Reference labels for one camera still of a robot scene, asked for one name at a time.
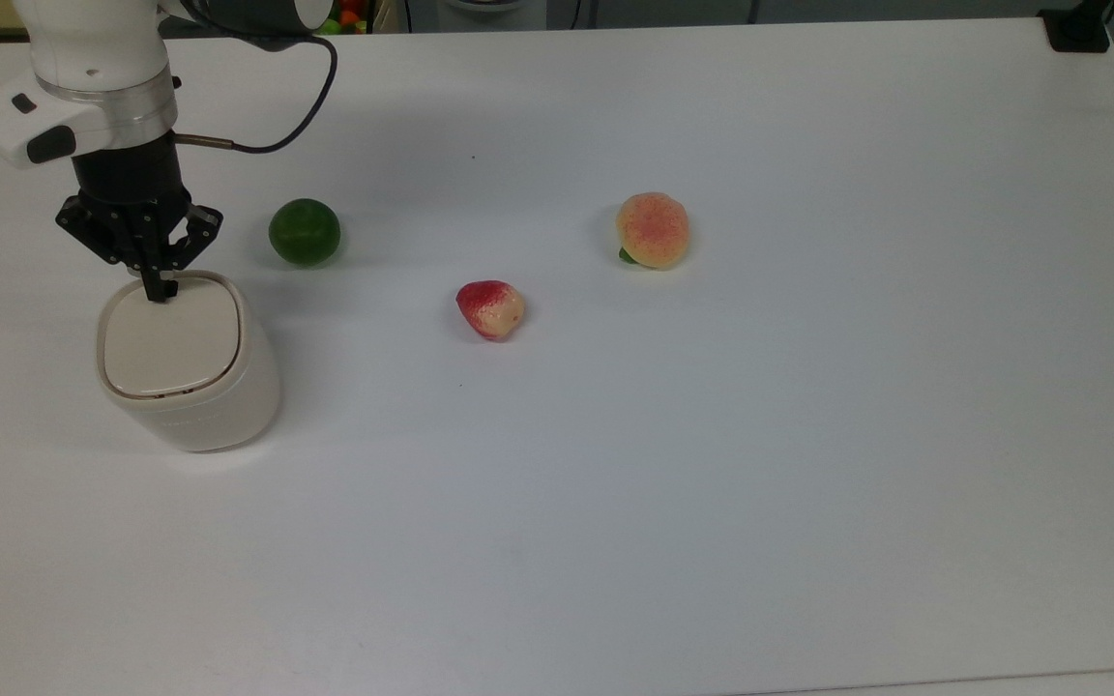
peach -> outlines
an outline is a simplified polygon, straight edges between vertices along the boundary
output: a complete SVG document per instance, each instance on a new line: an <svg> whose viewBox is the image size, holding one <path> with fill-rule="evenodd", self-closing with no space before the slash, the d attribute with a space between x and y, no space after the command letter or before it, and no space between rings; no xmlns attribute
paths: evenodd
<svg viewBox="0 0 1114 696"><path fill-rule="evenodd" d="M637 194L618 210L622 259L651 268L667 268L685 256L691 222L685 208L664 194Z"/></svg>
<svg viewBox="0 0 1114 696"><path fill-rule="evenodd" d="M469 282L455 298L476 333L491 341L505 339L522 321L526 303L508 282Z"/></svg>

black cable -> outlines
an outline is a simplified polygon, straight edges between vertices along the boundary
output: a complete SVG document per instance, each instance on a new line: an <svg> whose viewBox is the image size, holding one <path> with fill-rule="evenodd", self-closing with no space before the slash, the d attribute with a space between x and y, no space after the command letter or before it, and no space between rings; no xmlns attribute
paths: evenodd
<svg viewBox="0 0 1114 696"><path fill-rule="evenodd" d="M211 145L211 143L216 141L217 138L204 138L203 136L176 136L176 143L223 147L223 149L252 155L275 153L276 150L281 150L282 147L291 145L291 143L295 141L295 138L299 137L300 134L304 133L305 128L309 128L309 124L312 122L312 119L315 118L317 111L321 110L321 106L324 105L324 100L326 100L326 97L329 96L329 88L333 87L333 78L338 75L338 49L334 48L333 43L329 43L329 40L323 39L323 37L312 36L310 33L301 33L296 36L266 36L235 31L233 28L219 26L219 23L209 18L208 13L203 11L203 8L198 9L197 3L203 3L203 1L204 0L182 0L183 9L187 10L187 13L190 14L192 19L195 23L198 23L198 26L212 28L212 30L233 37L233 39L247 40L247 42L252 43L315 43L324 46L326 51L329 51L329 71L326 73L326 80L324 80L324 84L321 86L321 92L315 101L312 102L309 114L304 116L304 119L300 121L300 125L296 125L295 130L292 130L286 137L273 145L257 147L252 145L240 145L238 143L234 143L232 140L222 140L221 143L224 145Z"/></svg>
<svg viewBox="0 0 1114 696"><path fill-rule="evenodd" d="M326 80L324 80L324 84L321 86L321 94L317 94L317 98L312 102L309 114L304 116L304 119L300 121L300 125L296 125L295 130L292 130L286 137L282 138L282 140L278 140L273 145L265 145L262 147L240 145L238 143L235 143L234 146L231 147L232 150L252 155L264 155L281 150L282 147L286 147L287 145L291 145L292 141L295 141L295 138L299 137L301 133L304 133L305 129L309 128L309 124L312 122L312 119L317 116L317 111L321 110L321 106L324 105L324 99L329 96L329 88L333 87L333 78L338 73L338 49L333 48L333 43L329 43L329 40L319 36L306 36L304 39L297 40L297 42L324 46L326 51L329 51L329 71L326 73Z"/></svg>

fake peach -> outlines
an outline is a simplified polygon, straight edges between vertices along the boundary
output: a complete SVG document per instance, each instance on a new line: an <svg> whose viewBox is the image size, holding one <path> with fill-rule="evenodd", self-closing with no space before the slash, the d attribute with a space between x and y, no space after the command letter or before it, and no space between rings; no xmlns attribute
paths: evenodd
<svg viewBox="0 0 1114 696"><path fill-rule="evenodd" d="M666 194L637 194L618 210L622 259L651 268L667 268L685 256L691 222L685 208Z"/></svg>

container lid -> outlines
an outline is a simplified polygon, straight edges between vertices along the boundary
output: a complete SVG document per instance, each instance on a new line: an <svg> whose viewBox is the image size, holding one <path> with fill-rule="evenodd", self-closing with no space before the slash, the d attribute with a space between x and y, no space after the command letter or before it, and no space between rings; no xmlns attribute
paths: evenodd
<svg viewBox="0 0 1114 696"><path fill-rule="evenodd" d="M137 287L109 310L101 341L106 380L124 396L194 392L216 382L238 355L234 295L208 277L180 277L178 295L150 303Z"/></svg>

white container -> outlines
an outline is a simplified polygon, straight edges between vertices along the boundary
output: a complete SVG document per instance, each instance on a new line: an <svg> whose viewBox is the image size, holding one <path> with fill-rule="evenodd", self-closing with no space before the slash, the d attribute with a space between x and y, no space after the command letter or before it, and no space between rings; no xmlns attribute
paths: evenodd
<svg viewBox="0 0 1114 696"><path fill-rule="evenodd" d="M180 450L253 439L274 419L282 384L261 323L238 290L208 272L174 274L177 296L150 303L129 283L101 310L97 366L115 405Z"/></svg>
<svg viewBox="0 0 1114 696"><path fill-rule="evenodd" d="M459 31L544 31L547 0L439 0L437 27Z"/></svg>

